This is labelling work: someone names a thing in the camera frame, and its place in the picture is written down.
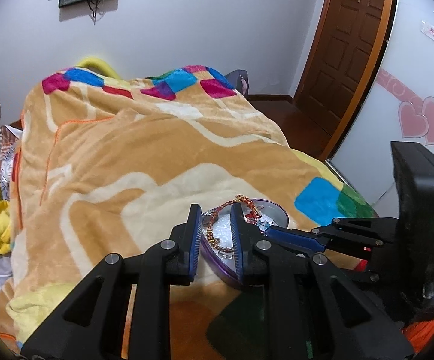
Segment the door frame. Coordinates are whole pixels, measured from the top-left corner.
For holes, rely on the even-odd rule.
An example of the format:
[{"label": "door frame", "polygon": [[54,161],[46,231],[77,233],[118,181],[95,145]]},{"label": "door frame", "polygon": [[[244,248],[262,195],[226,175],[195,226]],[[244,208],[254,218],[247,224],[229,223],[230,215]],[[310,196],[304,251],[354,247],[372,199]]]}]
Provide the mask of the door frame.
[{"label": "door frame", "polygon": [[[292,103],[296,105],[298,97],[301,95],[305,79],[309,74],[312,61],[314,60],[315,53],[317,51],[317,47],[319,45],[320,37],[322,35],[323,26],[325,24],[327,13],[329,11],[330,0],[324,0],[322,12],[319,18],[319,24],[317,25],[317,30],[315,32],[314,41],[312,42],[312,47],[309,52],[309,56],[307,58],[307,62],[305,64],[304,71],[302,73],[302,77],[300,78],[299,85],[297,86],[297,90],[294,95],[294,99]],[[384,7],[382,9],[382,16],[379,23],[379,28],[377,29],[377,35],[375,37],[374,46],[372,47],[372,51],[369,56],[369,60],[367,61],[367,65],[365,66],[364,72],[362,74],[362,78],[357,85],[357,89],[352,96],[351,102],[349,103],[347,110],[345,111],[343,117],[340,120],[337,129],[334,134],[330,137],[329,142],[324,148],[322,154],[319,156],[319,160],[324,161],[328,159],[328,157],[333,154],[337,145],[343,139],[345,133],[347,133],[348,129],[351,127],[351,123],[357,116],[357,112],[362,105],[367,93],[370,90],[370,86],[374,82],[374,79],[377,75],[378,67],[382,61],[382,57],[384,56],[384,51],[387,46],[388,38],[390,35],[390,29],[392,27],[393,18],[396,10],[396,0],[384,0]]]}]

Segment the bracelet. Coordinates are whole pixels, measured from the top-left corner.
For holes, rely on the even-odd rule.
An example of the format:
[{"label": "bracelet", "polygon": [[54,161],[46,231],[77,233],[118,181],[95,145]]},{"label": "bracelet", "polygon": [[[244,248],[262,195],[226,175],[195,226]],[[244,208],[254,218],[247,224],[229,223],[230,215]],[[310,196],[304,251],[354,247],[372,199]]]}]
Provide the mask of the bracelet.
[{"label": "bracelet", "polygon": [[252,223],[252,225],[256,225],[257,220],[262,218],[262,214],[255,206],[255,203],[252,200],[250,200],[247,196],[244,195],[236,195],[235,200],[231,200],[229,202],[222,204],[217,208],[214,208],[211,211],[205,212],[202,218],[202,226],[205,228],[207,241],[223,257],[226,257],[224,253],[225,254],[233,253],[234,249],[232,247],[224,248],[219,246],[220,238],[214,238],[214,231],[212,230],[212,226],[218,221],[218,213],[221,210],[223,210],[225,207],[228,207],[234,203],[244,203],[248,208],[250,208],[250,213],[245,215],[245,218],[248,223]]}]

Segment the metal pin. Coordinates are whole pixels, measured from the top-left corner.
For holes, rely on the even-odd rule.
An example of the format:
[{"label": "metal pin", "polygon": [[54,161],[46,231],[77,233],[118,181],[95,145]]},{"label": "metal pin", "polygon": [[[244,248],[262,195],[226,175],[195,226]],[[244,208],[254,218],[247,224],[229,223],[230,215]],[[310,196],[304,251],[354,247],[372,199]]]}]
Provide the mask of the metal pin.
[{"label": "metal pin", "polygon": [[165,239],[164,241],[160,242],[160,247],[162,249],[165,249],[166,251],[169,251],[173,247],[175,247],[175,241],[171,239]]},{"label": "metal pin", "polygon": [[271,248],[272,244],[269,241],[265,240],[265,239],[261,239],[260,241],[257,242],[256,246],[260,250],[266,251],[266,250],[268,250],[268,249]]},{"label": "metal pin", "polygon": [[224,259],[228,259],[228,260],[232,260],[234,258],[234,254],[232,253],[227,253],[227,252],[222,252],[221,250],[218,251],[218,255]]},{"label": "metal pin", "polygon": [[316,263],[318,266],[323,266],[327,264],[328,258],[321,253],[314,254],[312,257],[312,261]]},{"label": "metal pin", "polygon": [[105,256],[105,262],[111,266],[120,260],[120,256],[116,253],[110,253]]}]

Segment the pink square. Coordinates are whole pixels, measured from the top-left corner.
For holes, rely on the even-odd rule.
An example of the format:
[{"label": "pink square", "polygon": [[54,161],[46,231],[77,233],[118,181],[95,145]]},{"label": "pink square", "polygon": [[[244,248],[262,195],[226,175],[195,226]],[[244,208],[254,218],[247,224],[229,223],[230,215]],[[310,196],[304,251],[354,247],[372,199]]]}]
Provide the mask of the pink square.
[{"label": "pink square", "polygon": [[200,64],[192,64],[189,66],[185,66],[182,68],[183,70],[185,70],[187,73],[197,73],[199,71],[207,71],[207,68],[205,66],[202,66]]},{"label": "pink square", "polygon": [[48,95],[54,91],[68,91],[70,81],[62,73],[55,73],[41,82],[43,92]]},{"label": "pink square", "polygon": [[216,79],[203,79],[200,81],[200,85],[202,86],[203,90],[214,99],[235,96],[235,92],[233,90],[226,88]]},{"label": "pink square", "polygon": [[175,100],[175,93],[165,81],[160,81],[157,85],[150,89],[141,89],[141,93],[158,99]]}]

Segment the orange stitching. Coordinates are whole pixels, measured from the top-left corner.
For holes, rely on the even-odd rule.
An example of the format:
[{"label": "orange stitching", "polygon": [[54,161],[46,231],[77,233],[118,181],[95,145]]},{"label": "orange stitching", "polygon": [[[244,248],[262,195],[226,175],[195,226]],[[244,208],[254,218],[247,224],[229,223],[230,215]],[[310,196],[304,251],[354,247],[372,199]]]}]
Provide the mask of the orange stitching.
[{"label": "orange stitching", "polygon": [[20,231],[23,230],[23,221],[22,221],[22,200],[20,198],[20,161],[22,160],[22,147],[20,146],[20,150],[15,154],[17,156],[17,162],[14,163],[14,173],[15,173],[15,188],[17,189],[17,200],[18,200],[18,224],[20,225]]},{"label": "orange stitching", "polygon": [[54,150],[54,148],[55,148],[55,145],[57,145],[58,139],[60,138],[60,132],[61,132],[61,129],[62,129],[64,126],[66,126],[67,124],[71,124],[71,123],[82,123],[82,124],[83,124],[83,123],[103,122],[103,121],[105,121],[105,120],[110,120],[110,119],[112,119],[112,118],[114,118],[114,117],[115,117],[115,115],[114,115],[114,116],[106,117],[106,118],[104,118],[104,119],[93,119],[93,120],[67,120],[66,122],[62,123],[62,124],[58,127],[57,132],[55,133],[55,140],[54,140],[54,142],[53,142],[52,149],[50,150],[50,154],[48,155],[48,158],[47,158],[47,168],[46,168],[46,171],[45,171],[45,184],[43,185],[43,190],[42,190],[42,192],[41,192],[41,196],[40,196],[40,205],[42,204],[42,201],[43,201],[43,195],[45,194],[45,191],[47,191],[47,186],[48,186],[48,171],[49,171],[49,168],[50,168],[50,157],[52,156],[52,152],[53,152],[53,150]]},{"label": "orange stitching", "polygon": [[6,338],[8,340],[14,340],[16,341],[17,339],[15,337],[13,337],[11,334],[7,334],[7,333],[0,333],[0,338]]}]

